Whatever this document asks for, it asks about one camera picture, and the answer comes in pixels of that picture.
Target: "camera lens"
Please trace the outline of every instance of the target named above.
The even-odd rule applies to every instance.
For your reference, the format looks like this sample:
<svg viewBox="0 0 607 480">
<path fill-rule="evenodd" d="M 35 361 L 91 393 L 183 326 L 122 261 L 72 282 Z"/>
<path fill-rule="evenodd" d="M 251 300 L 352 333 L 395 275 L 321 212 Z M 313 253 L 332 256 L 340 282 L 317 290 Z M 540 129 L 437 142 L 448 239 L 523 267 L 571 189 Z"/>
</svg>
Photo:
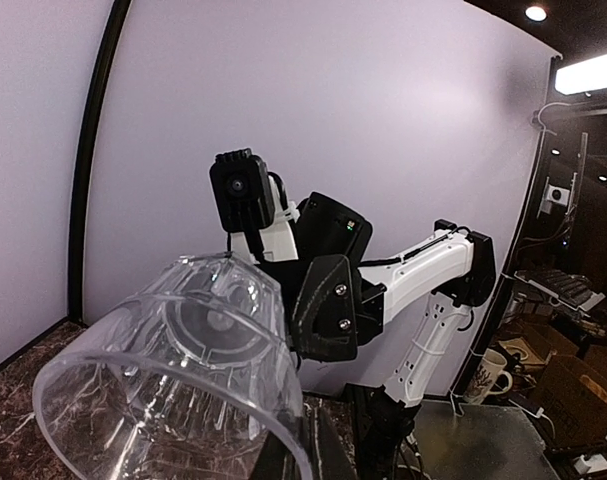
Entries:
<svg viewBox="0 0 607 480">
<path fill-rule="evenodd" d="M 243 183 L 242 180 L 235 178 L 234 180 L 232 180 L 232 184 L 230 186 L 232 187 L 232 190 L 234 190 L 235 192 L 240 192 L 245 187 L 245 184 Z"/>
<path fill-rule="evenodd" d="M 232 175 L 227 181 L 227 191 L 233 197 L 243 197 L 248 192 L 248 183 L 243 175 Z"/>
</svg>

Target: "screw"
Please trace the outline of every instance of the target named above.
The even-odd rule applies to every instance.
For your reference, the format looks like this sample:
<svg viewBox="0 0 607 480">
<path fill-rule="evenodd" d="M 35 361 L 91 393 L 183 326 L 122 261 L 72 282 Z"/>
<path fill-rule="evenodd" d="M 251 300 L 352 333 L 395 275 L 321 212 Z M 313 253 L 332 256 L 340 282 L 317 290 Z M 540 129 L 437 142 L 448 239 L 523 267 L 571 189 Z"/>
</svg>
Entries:
<svg viewBox="0 0 607 480">
<path fill-rule="evenodd" d="M 345 295 L 347 293 L 347 287 L 343 283 L 339 283 L 334 288 L 334 293 L 336 293 L 339 297 L 342 297 L 343 295 Z"/>
<path fill-rule="evenodd" d="M 339 328 L 341 330 L 343 330 L 344 332 L 346 330 L 349 330 L 351 326 L 352 326 L 352 322 L 350 320 L 348 320 L 347 318 L 339 320 Z"/>
</svg>

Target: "dark ceiling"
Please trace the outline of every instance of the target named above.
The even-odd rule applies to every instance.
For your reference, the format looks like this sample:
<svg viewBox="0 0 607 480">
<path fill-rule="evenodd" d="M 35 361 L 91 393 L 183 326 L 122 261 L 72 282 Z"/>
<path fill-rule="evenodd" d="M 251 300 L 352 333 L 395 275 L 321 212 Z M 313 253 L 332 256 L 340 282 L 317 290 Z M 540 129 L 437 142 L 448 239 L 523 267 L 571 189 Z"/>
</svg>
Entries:
<svg viewBox="0 0 607 480">
<path fill-rule="evenodd" d="M 567 60 L 607 53 L 607 0 L 466 0 L 530 33 Z M 547 19 L 525 16 L 532 5 L 543 7 Z"/>
</svg>

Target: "cardboard box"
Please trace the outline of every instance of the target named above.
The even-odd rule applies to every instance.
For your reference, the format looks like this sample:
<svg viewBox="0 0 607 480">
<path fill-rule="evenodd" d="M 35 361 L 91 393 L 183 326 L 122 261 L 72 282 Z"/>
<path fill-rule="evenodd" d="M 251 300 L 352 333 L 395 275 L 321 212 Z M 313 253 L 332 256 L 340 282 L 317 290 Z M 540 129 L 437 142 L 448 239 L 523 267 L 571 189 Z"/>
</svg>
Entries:
<svg viewBox="0 0 607 480">
<path fill-rule="evenodd" d="M 549 325 L 524 324 L 523 334 L 525 341 L 545 363 L 548 363 L 553 355 L 575 356 L 579 351 L 578 345 Z"/>
<path fill-rule="evenodd" d="M 585 354 L 585 363 L 607 378 L 607 347 L 590 346 Z"/>
<path fill-rule="evenodd" d="M 547 325 L 552 321 L 551 315 L 537 315 L 535 313 L 524 313 L 518 316 L 519 320 L 525 323 L 536 323 L 538 325 Z"/>
<path fill-rule="evenodd" d="M 552 358 L 532 393 L 532 400 L 554 422 L 554 443 L 558 447 L 603 442 L 607 435 L 607 401 L 582 378 L 598 385 L 607 395 L 604 375 L 576 357 L 562 355 Z"/>
</svg>

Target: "black camera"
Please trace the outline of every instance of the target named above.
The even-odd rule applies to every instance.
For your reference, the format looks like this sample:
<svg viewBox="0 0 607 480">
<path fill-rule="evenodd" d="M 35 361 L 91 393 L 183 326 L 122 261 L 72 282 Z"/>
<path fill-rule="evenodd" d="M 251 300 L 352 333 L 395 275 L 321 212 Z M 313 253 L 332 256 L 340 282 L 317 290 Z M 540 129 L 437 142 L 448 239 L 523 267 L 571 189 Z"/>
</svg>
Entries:
<svg viewBox="0 0 607 480">
<path fill-rule="evenodd" d="M 274 199 L 267 166 L 251 149 L 218 154 L 210 180 L 226 232 L 257 232 L 272 225 Z"/>
</svg>

